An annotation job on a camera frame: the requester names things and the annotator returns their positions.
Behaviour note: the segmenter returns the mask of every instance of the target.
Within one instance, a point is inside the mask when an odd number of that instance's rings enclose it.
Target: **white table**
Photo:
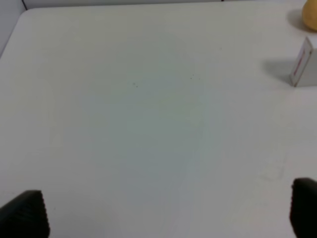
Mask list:
[[[285,82],[302,4],[33,9],[0,59],[0,201],[52,238],[291,238],[317,88]]]

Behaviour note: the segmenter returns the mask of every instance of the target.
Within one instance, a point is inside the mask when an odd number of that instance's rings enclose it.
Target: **white box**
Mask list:
[[[317,86],[316,37],[306,37],[290,77],[294,87]]]

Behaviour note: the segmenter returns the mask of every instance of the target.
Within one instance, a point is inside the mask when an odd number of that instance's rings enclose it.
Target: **black plastic part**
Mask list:
[[[25,10],[28,10],[28,8],[27,8],[27,6],[26,6],[26,4],[25,4],[24,0],[21,0],[21,1],[22,1],[22,4],[23,4],[23,6],[24,6]]]
[[[25,191],[0,208],[1,238],[48,238],[49,235],[41,191]]]
[[[317,182],[297,178],[293,183],[290,220],[297,238],[317,237]]]

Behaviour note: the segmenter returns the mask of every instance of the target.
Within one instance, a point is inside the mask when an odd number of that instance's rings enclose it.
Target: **white wall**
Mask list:
[[[0,56],[24,10],[21,0],[0,0]]]
[[[79,6],[79,5],[112,5],[138,3],[169,3],[193,1],[221,1],[221,0],[25,0],[28,8],[50,6]]]

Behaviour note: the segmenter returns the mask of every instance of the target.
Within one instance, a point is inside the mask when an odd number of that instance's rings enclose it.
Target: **yellow object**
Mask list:
[[[317,31],[317,0],[307,0],[302,15],[304,24]]]

